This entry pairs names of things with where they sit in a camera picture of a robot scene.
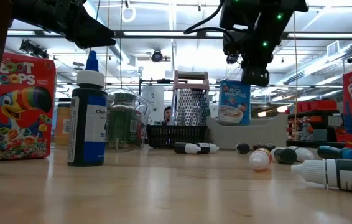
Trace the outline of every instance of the toucan cartoon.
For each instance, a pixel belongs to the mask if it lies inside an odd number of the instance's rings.
[[[27,110],[42,110],[46,113],[52,108],[52,97],[49,91],[41,86],[26,87],[14,90],[0,96],[0,109],[4,116],[8,117],[7,123],[0,122],[1,127],[19,130],[17,121],[23,119],[23,112]],[[37,130],[39,119],[29,128],[31,131]]]

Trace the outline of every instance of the box grater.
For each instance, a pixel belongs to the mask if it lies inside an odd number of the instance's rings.
[[[180,80],[202,80],[190,84]],[[175,71],[171,123],[179,126],[206,126],[209,109],[208,72]]]

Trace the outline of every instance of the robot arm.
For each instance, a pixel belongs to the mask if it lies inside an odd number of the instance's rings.
[[[221,9],[220,28],[197,30],[215,17]],[[241,55],[243,75],[241,81],[257,86],[269,84],[267,64],[272,62],[273,51],[281,43],[281,35],[294,11],[307,12],[305,0],[220,0],[218,10],[209,18],[195,24],[185,34],[201,30],[220,30],[223,35],[223,52],[228,63],[235,63]],[[235,29],[234,25],[247,26]]]
[[[64,35],[80,48],[112,46],[114,32],[86,12],[86,0],[12,0],[13,18]]]

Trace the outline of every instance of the black basket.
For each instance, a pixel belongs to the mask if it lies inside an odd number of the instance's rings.
[[[204,142],[205,134],[206,126],[147,126],[149,145],[154,148],[173,148],[176,142]]]

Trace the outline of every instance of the pink grater handle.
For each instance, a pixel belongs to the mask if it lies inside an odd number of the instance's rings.
[[[179,79],[202,80],[202,84],[179,83]],[[180,72],[176,70],[174,76],[174,90],[184,88],[209,90],[208,72]]]

